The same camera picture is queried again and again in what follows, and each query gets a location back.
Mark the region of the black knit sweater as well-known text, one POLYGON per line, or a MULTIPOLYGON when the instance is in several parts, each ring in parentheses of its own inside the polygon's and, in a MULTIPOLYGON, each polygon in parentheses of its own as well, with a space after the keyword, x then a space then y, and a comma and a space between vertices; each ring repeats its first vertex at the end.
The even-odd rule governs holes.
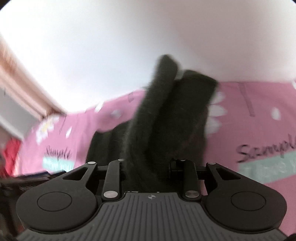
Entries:
POLYGON ((132 119, 95 132, 86 160, 104 166, 123 159, 128 191, 172 191, 174 161, 203 162, 208 109, 217 86, 199 72, 180 73, 171 56, 161 56, 132 119))

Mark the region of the red cloth pile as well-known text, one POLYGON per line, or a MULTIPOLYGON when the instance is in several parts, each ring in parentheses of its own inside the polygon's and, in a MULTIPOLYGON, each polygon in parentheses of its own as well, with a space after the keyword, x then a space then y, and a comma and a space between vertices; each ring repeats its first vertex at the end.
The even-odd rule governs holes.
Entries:
POLYGON ((14 175, 21 144, 21 140, 11 138, 7 141, 4 149, 1 150, 1 178, 8 178, 14 175))

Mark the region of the pink patterned curtain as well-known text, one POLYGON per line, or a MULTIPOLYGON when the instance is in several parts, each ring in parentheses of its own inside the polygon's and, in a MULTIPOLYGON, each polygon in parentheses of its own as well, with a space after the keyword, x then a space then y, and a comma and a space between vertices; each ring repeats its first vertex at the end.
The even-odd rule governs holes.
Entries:
POLYGON ((64 114, 25 73, 16 57, 1 39, 1 89, 38 120, 64 114))

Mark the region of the pink floral bed sheet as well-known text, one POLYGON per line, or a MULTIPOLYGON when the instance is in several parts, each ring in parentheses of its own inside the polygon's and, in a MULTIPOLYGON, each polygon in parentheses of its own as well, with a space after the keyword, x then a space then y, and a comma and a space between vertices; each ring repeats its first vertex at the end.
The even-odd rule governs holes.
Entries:
MULTIPOLYGON (((83 113, 52 115, 31 128, 14 174, 71 171, 86 162, 119 159, 120 125, 133 117, 137 90, 83 113)), ((295 83, 222 82, 205 128, 204 160, 216 161, 283 195, 281 230, 295 233, 295 83)))

